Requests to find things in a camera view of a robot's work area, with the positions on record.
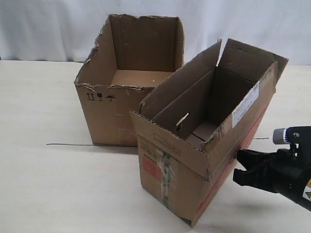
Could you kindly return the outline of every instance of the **white backdrop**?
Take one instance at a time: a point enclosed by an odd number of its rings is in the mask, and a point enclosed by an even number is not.
[[[84,61],[109,13],[181,17],[185,61],[230,37],[311,65],[310,0],[0,0],[0,56]]]

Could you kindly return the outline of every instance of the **table surface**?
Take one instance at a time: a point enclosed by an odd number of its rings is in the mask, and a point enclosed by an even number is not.
[[[1,233],[293,233],[310,213],[232,181],[191,229],[140,185],[136,148],[91,145],[73,84],[82,64],[0,61]],[[311,67],[287,66],[250,148],[311,125]],[[47,145],[50,143],[84,144]]]

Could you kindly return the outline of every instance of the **red stripe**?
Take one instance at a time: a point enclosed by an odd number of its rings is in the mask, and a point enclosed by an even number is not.
[[[251,135],[251,133],[253,133],[255,127],[258,125],[258,123],[260,122],[260,120],[262,119],[263,115],[265,114],[267,110],[267,107],[262,111],[262,113],[259,115],[259,117],[256,119],[256,121],[253,123],[253,125],[251,126],[250,130],[248,131],[248,134],[246,135],[246,137],[244,138],[243,142],[248,138],[248,136]],[[245,146],[248,147],[249,144],[252,142],[252,140],[250,140],[249,142],[245,143]],[[213,187],[211,188],[210,192],[207,194],[207,196],[205,197],[205,199],[199,204],[198,209],[196,210],[196,214],[200,211],[200,209],[203,207],[203,205],[205,204],[205,202],[208,200],[208,198],[210,197],[212,191],[216,188],[218,188],[218,185],[221,181],[223,181],[223,178],[226,178],[226,174],[229,170],[231,170],[232,165],[234,164],[235,158],[231,158],[230,161],[228,162],[227,166],[224,168],[224,170],[221,172],[219,178],[217,179],[217,181],[215,182],[215,184],[213,185]]]

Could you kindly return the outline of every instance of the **cardboard box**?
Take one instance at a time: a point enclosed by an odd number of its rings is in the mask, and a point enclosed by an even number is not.
[[[288,60],[229,39],[198,54],[130,111],[142,186],[192,227],[247,148]]]
[[[109,15],[75,86],[94,144],[137,146],[129,110],[183,64],[177,17]]]

